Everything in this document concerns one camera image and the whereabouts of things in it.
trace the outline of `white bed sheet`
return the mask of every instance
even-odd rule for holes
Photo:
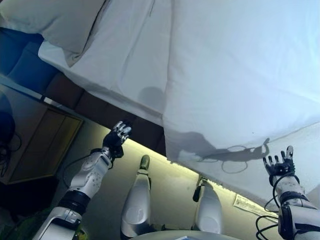
[[[293,145],[296,173],[314,189],[319,42],[318,0],[175,0],[163,114],[168,159],[262,203],[271,198],[262,158]],[[267,142],[267,150],[258,147]]]
[[[162,125],[170,30],[170,0],[113,0],[74,66],[48,42],[38,55],[92,95]]]

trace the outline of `pillow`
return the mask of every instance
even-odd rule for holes
[[[83,53],[104,2],[105,0],[3,0],[0,3],[0,15],[4,20],[4,27],[9,26],[28,34],[39,33],[51,44],[61,47],[66,62],[71,67]]]

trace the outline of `wooden nightstand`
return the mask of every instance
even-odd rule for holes
[[[83,121],[1,84],[0,111],[13,116],[22,140],[0,182],[14,184],[55,175]],[[17,142],[13,137],[11,144]]]

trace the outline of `robotic arm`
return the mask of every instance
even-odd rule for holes
[[[279,207],[278,232],[286,240],[320,239],[320,210],[307,198],[295,175],[293,162],[294,149],[288,146],[286,154],[282,151],[282,161],[278,156],[264,157],[263,162],[273,186],[273,196],[278,195]]]
[[[64,197],[42,224],[33,240],[72,240],[90,199],[99,191],[103,177],[116,158],[124,155],[122,144],[131,127],[120,121],[103,139],[102,149],[88,156]]]

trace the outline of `wire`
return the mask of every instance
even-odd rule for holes
[[[283,178],[288,177],[288,176],[290,176],[290,175],[292,175],[292,174],[294,175],[295,173],[294,173],[294,172],[287,172],[286,174],[282,175],[277,181],[275,181],[275,183],[274,183],[274,185],[273,185],[272,196],[273,196],[273,200],[274,200],[274,202],[275,202],[275,204],[276,204],[276,206],[277,206],[278,208],[280,208],[280,205],[279,205],[279,203],[278,203],[278,201],[277,201],[277,199],[276,199],[276,187],[277,187],[277,184],[278,184]]]
[[[19,143],[19,146],[17,147],[17,149],[11,150],[11,152],[16,152],[16,151],[18,151],[18,150],[21,148],[21,146],[22,146],[22,139],[21,139],[20,135],[19,135],[18,133],[16,133],[16,132],[14,133],[14,135],[16,135],[16,136],[18,137],[20,143]]]
[[[277,213],[279,213],[279,211],[271,211],[271,210],[268,210],[268,209],[267,209],[268,204],[270,204],[270,203],[272,202],[272,200],[274,200],[274,198],[271,198],[271,199],[264,205],[263,209],[264,209],[266,212],[268,212],[268,213],[275,213],[275,214],[277,214]]]
[[[268,230],[268,229],[272,229],[272,228],[277,227],[277,226],[278,226],[278,224],[273,224],[273,225],[267,226],[267,227],[265,227],[265,228],[262,228],[261,230],[259,229],[259,230],[256,232],[256,234],[255,234],[256,238],[259,239],[259,240],[263,240],[262,238],[259,237],[259,235],[261,235],[261,236],[263,236],[263,238],[264,238],[265,240],[268,240],[268,238],[266,238],[266,237],[262,234],[262,232],[264,232],[264,231],[266,231],[266,230]]]
[[[266,219],[266,218],[278,219],[278,218],[275,217],[275,216],[263,215],[263,216],[259,216],[259,217],[255,220],[255,227],[256,227],[256,230],[257,230],[255,236],[256,236],[256,238],[259,239],[259,240],[261,240],[261,238],[259,237],[259,235],[261,235],[265,240],[268,240],[268,238],[266,238],[266,237],[263,235],[262,232],[264,232],[264,231],[266,231],[266,230],[268,230],[268,229],[270,229],[270,228],[273,228],[273,227],[275,227],[275,226],[278,226],[278,224],[274,224],[274,225],[265,227],[265,228],[263,228],[263,229],[259,229],[259,225],[258,225],[259,221],[260,221],[261,219]]]
[[[81,161],[82,159],[85,159],[85,158],[87,158],[87,157],[89,157],[89,156],[90,156],[90,154],[88,154],[88,155],[86,155],[86,156],[83,156],[83,157],[81,157],[81,158],[78,158],[78,159],[70,162],[67,166],[65,166],[65,168],[64,168],[63,171],[62,171],[62,181],[63,181],[63,184],[65,185],[65,187],[66,187],[67,189],[69,188],[69,185],[66,183],[66,179],[65,179],[65,172],[66,172],[67,168],[69,168],[71,165],[73,165],[73,164],[75,164],[75,163],[77,163],[77,162]]]

